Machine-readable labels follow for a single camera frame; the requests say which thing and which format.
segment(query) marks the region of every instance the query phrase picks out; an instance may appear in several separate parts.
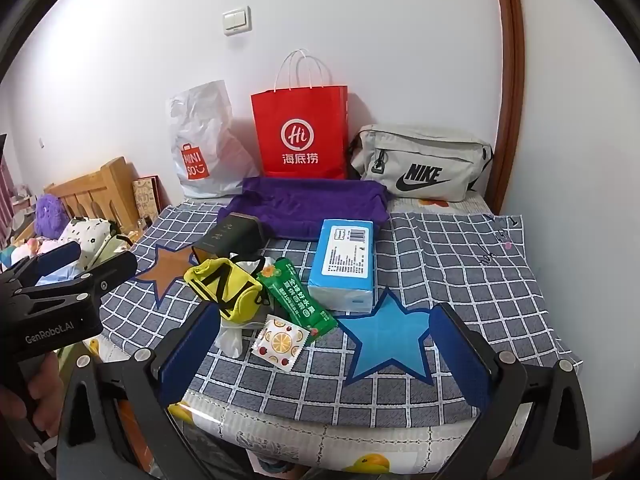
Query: light switch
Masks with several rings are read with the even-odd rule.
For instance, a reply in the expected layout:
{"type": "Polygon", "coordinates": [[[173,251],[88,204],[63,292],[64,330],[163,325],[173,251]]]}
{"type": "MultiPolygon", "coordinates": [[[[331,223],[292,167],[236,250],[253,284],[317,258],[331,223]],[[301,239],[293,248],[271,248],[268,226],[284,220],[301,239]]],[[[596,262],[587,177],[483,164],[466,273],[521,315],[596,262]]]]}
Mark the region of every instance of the light switch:
{"type": "Polygon", "coordinates": [[[225,36],[251,30],[251,14],[249,7],[230,10],[222,15],[222,31],[225,36]]]}

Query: yellow pouch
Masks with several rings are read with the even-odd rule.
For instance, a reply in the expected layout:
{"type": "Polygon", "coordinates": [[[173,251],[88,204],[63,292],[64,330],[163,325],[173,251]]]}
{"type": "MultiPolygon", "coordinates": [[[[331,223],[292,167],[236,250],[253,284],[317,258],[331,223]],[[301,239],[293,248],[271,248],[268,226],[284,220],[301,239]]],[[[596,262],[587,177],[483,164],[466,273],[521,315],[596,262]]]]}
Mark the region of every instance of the yellow pouch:
{"type": "Polygon", "coordinates": [[[184,279],[205,301],[215,301],[220,316],[246,323],[262,303],[262,284],[228,258],[205,260],[184,273],[184,279]]]}

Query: green wet wipe packet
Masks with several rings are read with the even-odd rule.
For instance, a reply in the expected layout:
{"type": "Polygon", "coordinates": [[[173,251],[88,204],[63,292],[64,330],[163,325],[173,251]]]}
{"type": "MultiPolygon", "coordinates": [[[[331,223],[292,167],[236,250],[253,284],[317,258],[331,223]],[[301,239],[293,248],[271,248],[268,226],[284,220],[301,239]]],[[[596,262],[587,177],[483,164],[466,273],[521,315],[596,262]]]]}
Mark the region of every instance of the green wet wipe packet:
{"type": "Polygon", "coordinates": [[[261,270],[256,279],[269,289],[293,323],[309,330],[308,342],[338,326],[334,317],[302,288],[298,272],[289,259],[278,259],[261,270]]]}

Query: wooden bed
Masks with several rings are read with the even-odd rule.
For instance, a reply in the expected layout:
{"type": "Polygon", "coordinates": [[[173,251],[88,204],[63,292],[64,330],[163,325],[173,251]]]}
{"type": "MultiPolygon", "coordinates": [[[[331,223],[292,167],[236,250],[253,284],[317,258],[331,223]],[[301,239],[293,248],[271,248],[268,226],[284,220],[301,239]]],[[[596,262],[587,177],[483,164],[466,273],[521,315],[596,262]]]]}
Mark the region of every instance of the wooden bed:
{"type": "MultiPolygon", "coordinates": [[[[45,193],[59,197],[70,217],[104,218],[115,221],[123,233],[135,229],[139,215],[133,196],[133,174],[123,156],[107,162],[100,170],[47,186],[45,193]]],[[[34,236],[33,222],[17,240],[34,236]]]]}

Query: black box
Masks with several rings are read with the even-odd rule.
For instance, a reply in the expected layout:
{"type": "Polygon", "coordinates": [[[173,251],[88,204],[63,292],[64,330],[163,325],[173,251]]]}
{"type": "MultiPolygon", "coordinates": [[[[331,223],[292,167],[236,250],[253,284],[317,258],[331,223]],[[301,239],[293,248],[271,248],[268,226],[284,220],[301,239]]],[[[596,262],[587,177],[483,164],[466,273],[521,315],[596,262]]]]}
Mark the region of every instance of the black box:
{"type": "Polygon", "coordinates": [[[191,250],[201,264],[212,258],[228,258],[230,253],[254,254],[265,243],[262,225],[255,216],[229,213],[194,243],[191,250]]]}

